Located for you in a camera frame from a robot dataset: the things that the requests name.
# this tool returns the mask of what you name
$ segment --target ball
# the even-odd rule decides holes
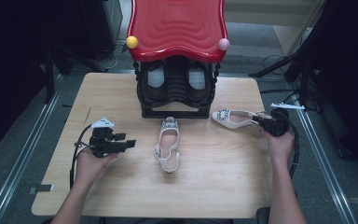
[[[138,39],[135,36],[130,35],[126,39],[126,44],[129,49],[135,49],[138,46]]]
[[[222,38],[219,40],[219,48],[221,50],[227,50],[229,47],[229,40],[226,38]]]

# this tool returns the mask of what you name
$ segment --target shoe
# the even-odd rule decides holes
[[[229,129],[238,129],[248,124],[258,125],[253,116],[256,116],[256,113],[245,110],[219,109],[212,113],[214,121]]]
[[[155,157],[168,174],[175,171],[179,165],[179,152],[176,151],[178,141],[178,121],[173,117],[167,117],[162,121],[159,140],[155,146]]]

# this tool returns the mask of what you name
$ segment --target pink ball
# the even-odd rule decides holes
[[[226,38],[222,38],[219,40],[219,48],[221,50],[227,50],[229,47],[229,40]]]

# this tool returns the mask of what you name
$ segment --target yellow ball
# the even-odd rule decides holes
[[[129,49],[135,49],[138,46],[138,39],[135,36],[130,35],[127,37],[126,44]]]

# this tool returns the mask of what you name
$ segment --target shoe insole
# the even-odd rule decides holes
[[[166,130],[162,133],[161,139],[159,141],[159,146],[161,147],[161,158],[169,157],[165,162],[162,163],[165,169],[173,170],[176,167],[176,155],[175,152],[171,152],[170,148],[176,143],[178,134],[176,130]]]
[[[240,123],[248,119],[252,119],[252,115],[241,111],[231,111],[229,114],[229,119],[233,123]]]

